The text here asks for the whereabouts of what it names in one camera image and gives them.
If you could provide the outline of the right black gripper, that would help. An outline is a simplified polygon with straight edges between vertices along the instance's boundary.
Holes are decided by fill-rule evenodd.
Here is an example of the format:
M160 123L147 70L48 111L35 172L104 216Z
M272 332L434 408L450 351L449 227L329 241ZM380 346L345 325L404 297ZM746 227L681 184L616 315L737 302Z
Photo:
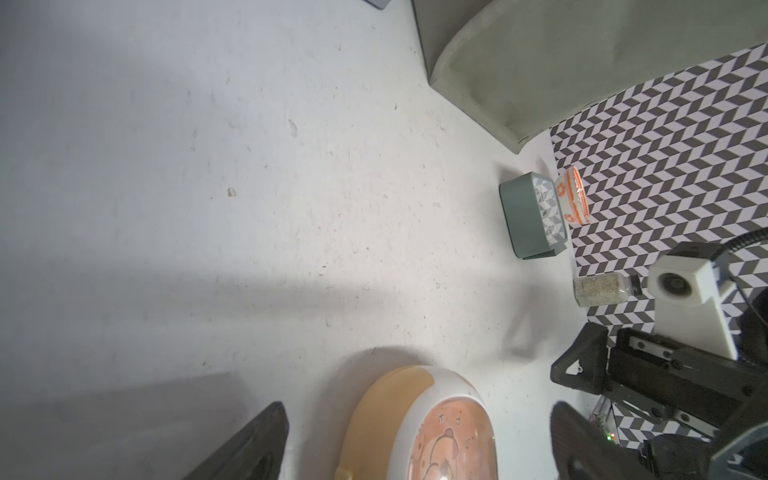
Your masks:
M623 329L608 360L608 329L587 322L551 365L558 385L600 395L656 425L697 432L660 434L639 449L658 479L764 479L767 476L767 336L736 337L728 360L661 336Z

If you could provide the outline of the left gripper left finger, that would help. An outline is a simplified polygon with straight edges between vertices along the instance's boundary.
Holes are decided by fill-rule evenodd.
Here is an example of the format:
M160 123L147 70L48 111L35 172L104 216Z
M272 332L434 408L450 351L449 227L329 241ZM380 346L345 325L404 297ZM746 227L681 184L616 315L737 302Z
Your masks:
M277 480L288 435L289 421L284 405L280 401L272 402L184 480Z

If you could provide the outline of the green rectangular analog clock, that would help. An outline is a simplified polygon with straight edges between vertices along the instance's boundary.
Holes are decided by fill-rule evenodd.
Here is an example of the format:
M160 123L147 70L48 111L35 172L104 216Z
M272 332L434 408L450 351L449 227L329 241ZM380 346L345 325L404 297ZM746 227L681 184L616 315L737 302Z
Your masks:
M519 259L549 258L566 250L567 226L552 179L530 172L502 183L499 196Z

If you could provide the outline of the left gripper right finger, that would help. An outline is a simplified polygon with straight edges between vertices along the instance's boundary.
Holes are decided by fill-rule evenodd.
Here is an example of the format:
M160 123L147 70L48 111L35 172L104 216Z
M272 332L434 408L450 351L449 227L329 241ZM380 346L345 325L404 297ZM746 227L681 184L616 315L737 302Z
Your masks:
M635 457L611 443L566 402L556 403L551 411L550 435L560 479L654 478Z

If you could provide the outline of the orange oval cartoon clock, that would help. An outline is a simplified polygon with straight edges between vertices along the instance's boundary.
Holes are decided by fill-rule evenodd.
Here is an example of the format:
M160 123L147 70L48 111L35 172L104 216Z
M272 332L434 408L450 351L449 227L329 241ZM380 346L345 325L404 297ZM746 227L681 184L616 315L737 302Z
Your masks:
M475 387L458 373L412 365L362 396L336 479L497 479L496 437Z

